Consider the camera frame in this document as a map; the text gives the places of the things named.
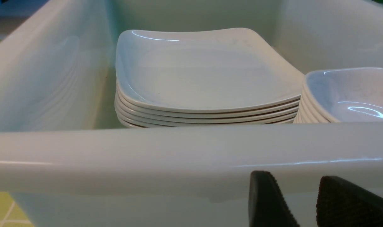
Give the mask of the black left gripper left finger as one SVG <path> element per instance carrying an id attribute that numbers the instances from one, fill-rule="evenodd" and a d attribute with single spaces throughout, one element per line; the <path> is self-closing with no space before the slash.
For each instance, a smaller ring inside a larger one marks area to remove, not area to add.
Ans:
<path id="1" fill-rule="evenodd" d="M 299 227 L 275 177 L 267 171 L 250 174 L 248 218 L 250 227 Z"/>

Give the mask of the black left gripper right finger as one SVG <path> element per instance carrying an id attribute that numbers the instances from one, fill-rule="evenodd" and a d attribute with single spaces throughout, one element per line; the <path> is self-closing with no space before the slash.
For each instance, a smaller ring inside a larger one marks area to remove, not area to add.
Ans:
<path id="1" fill-rule="evenodd" d="M 383 198 L 341 177 L 323 176 L 316 222 L 319 227 L 383 227 Z"/>

